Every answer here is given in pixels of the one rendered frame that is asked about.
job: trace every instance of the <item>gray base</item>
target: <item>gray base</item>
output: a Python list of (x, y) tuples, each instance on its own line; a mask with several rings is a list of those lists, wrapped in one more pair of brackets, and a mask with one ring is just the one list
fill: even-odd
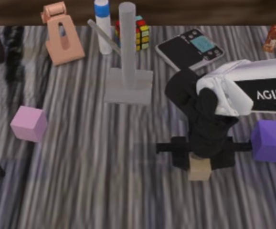
[(149, 105), (152, 98), (153, 71), (136, 70), (135, 89), (126, 89), (120, 68), (111, 68), (106, 78), (105, 103)]

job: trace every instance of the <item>orange bottle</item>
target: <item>orange bottle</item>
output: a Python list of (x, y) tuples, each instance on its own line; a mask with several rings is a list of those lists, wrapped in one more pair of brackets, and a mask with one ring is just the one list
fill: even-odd
[(276, 47), (276, 25), (273, 25), (268, 32), (266, 41), (263, 45), (263, 51), (274, 52)]

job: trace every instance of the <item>rubik's cube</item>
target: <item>rubik's cube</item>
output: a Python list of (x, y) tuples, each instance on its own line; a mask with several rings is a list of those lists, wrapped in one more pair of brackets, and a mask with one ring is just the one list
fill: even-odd
[[(115, 26), (116, 43), (120, 46), (120, 22)], [(149, 27), (141, 16), (136, 17), (136, 51), (149, 47)]]

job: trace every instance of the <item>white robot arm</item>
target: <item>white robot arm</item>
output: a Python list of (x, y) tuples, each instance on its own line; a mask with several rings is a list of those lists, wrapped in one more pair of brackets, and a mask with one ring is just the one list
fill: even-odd
[(196, 89), (198, 94), (205, 87), (216, 93), (219, 100), (215, 112), (217, 115), (249, 115), (254, 101), (237, 85), (237, 82), (274, 78), (276, 78), (276, 59), (257, 62), (240, 60), (224, 64), (205, 75), (198, 80)]

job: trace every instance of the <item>gray pole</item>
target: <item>gray pole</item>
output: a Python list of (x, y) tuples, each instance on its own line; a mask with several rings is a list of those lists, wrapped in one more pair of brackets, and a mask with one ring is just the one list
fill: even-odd
[(131, 2), (119, 5), (121, 68), (123, 86), (134, 89), (136, 77), (136, 6)]

